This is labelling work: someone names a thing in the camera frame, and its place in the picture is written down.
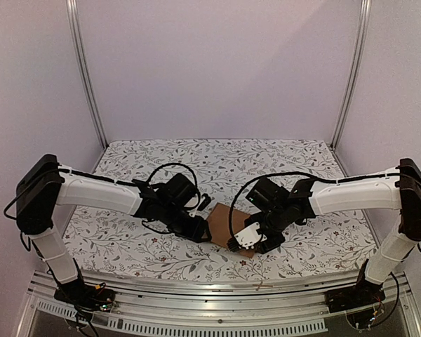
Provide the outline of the brown cardboard box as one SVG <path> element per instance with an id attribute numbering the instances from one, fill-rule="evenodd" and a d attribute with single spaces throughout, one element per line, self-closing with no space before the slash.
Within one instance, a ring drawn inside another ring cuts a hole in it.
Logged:
<path id="1" fill-rule="evenodd" d="M 223 248 L 227 248 L 227 242 L 231 238 L 229 231 L 229 210 L 229 206 L 217 203 L 206 219 L 212 237 L 211 242 Z M 234 209 L 232 214 L 234 234 L 245 228 L 244 221 L 249 216 L 248 213 Z"/>

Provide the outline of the floral patterned table mat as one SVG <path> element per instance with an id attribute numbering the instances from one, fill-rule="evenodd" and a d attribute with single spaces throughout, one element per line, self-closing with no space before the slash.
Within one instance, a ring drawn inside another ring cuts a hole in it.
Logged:
<path id="1" fill-rule="evenodd" d="M 165 182 L 183 173 L 214 204 L 246 213 L 245 183 L 279 171 L 322 178 L 342 175 L 320 140 L 132 140 L 109 145 L 95 173 L 113 179 Z M 161 223 L 115 211 L 78 207 L 64 231 L 70 255 L 83 270 L 114 275 L 198 282 L 261 281 L 358 270 L 376 250 L 360 211 L 331 213 L 304 226 L 291 225 L 285 242 L 270 253 L 248 257 L 211 243 L 166 234 Z"/>

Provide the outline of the left robot arm white sleeve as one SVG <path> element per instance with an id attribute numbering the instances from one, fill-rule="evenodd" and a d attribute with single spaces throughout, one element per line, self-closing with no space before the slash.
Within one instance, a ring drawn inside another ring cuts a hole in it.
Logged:
<path id="1" fill-rule="evenodd" d="M 142 201 L 148 199 L 172 204 L 196 216 L 188 203 L 198 196 L 197 186 L 180 173 L 167 183 L 155 185 L 136 179 L 122 181 L 76 171 L 60 165 L 54 154 L 45 154 L 18 183 L 10 205 L 16 212 L 12 219 L 35 245 L 54 280 L 66 284 L 82 276 L 53 224 L 56 206 L 87 206 L 133 217 Z"/>

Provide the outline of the aluminium front rail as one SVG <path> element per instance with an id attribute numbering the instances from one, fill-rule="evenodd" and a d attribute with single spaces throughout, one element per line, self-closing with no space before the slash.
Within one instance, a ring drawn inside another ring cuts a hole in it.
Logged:
<path id="1" fill-rule="evenodd" d="M 347 312 L 330 312 L 325 292 L 352 285 L 356 272 L 247 282 L 174 281 L 84 272 L 116 292 L 110 312 L 75 327 L 75 311 L 54 299 L 55 283 L 35 272 L 16 336 L 421 336 L 421 318 L 404 273 L 384 285 L 380 325 L 358 330 Z"/>

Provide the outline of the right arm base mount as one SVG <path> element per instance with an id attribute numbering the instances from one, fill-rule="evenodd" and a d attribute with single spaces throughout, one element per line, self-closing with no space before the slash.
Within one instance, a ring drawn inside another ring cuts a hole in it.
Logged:
<path id="1" fill-rule="evenodd" d="M 334 313 L 381 302 L 385 293 L 381 285 L 367 282 L 326 291 L 324 299 L 329 312 Z"/>

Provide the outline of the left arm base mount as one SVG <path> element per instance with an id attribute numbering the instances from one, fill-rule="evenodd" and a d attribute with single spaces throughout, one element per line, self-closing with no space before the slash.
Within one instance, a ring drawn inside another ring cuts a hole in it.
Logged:
<path id="1" fill-rule="evenodd" d="M 116 292 L 105 284 L 91 286 L 82 279 L 58 284 L 54 294 L 54 299 L 87 311 L 107 311 L 113 306 L 115 298 Z"/>

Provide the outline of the right aluminium frame post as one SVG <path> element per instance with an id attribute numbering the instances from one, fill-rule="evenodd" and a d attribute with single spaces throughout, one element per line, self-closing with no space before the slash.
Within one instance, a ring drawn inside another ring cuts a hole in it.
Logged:
<path id="1" fill-rule="evenodd" d="M 342 97 L 342 103 L 340 106 L 339 115 L 335 123 L 335 129 L 333 136 L 331 138 L 330 147 L 335 152 L 338 148 L 345 125 L 347 122 L 347 117 L 349 114 L 349 109 L 354 97 L 354 92 L 356 88 L 357 79 L 359 77 L 359 71 L 361 69 L 361 61 L 363 57 L 363 52 L 366 44 L 366 39 L 368 35 L 368 24 L 370 19 L 371 12 L 371 0 L 362 0 L 359 11 L 359 22 L 356 31 L 356 38 L 354 42 L 354 52 L 352 56 L 351 65 L 349 68 L 349 76 L 347 78 L 347 85 Z"/>

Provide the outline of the aluminium frame post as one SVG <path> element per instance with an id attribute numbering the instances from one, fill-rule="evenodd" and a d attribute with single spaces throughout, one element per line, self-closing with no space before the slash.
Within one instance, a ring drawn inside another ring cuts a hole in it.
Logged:
<path id="1" fill-rule="evenodd" d="M 363 52 L 366 44 L 366 39 L 368 35 L 368 24 L 370 19 L 371 12 L 371 0 L 362 0 L 359 11 L 359 22 L 356 31 L 356 38 L 354 42 L 354 52 L 352 56 L 351 65 L 349 68 L 349 76 L 347 78 L 347 85 L 342 97 L 342 103 L 340 106 L 339 115 L 335 123 L 335 129 L 333 136 L 331 138 L 330 147 L 335 152 L 338 148 L 345 125 L 347 122 L 347 117 L 349 114 L 349 109 L 354 97 L 354 92 L 356 88 L 357 79 L 359 77 L 359 71 L 361 69 L 361 61 L 363 57 Z"/>
<path id="2" fill-rule="evenodd" d="M 107 149 L 109 142 L 105 133 L 105 127 L 100 116 L 98 103 L 95 97 L 93 83 L 88 68 L 86 50 L 81 34 L 81 25 L 79 19 L 78 3 L 75 0 L 66 0 L 67 17 L 69 21 L 69 30 L 72 37 L 74 54 L 79 68 L 81 83 L 83 86 L 86 104 L 91 116 L 91 121 L 95 129 L 95 134 L 102 149 Z"/>

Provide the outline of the left aluminium frame post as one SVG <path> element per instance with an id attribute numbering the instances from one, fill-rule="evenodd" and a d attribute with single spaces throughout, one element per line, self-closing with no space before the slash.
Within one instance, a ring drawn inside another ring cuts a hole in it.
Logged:
<path id="1" fill-rule="evenodd" d="M 86 104 L 91 116 L 91 121 L 95 129 L 95 134 L 102 149 L 107 149 L 109 142 L 105 133 L 105 127 L 100 116 L 98 103 L 95 97 L 93 83 L 88 68 L 86 50 L 81 34 L 81 25 L 79 19 L 78 3 L 75 0 L 66 0 L 67 17 L 69 21 L 69 30 L 72 37 L 74 54 L 79 68 L 81 83 L 83 86 Z"/>

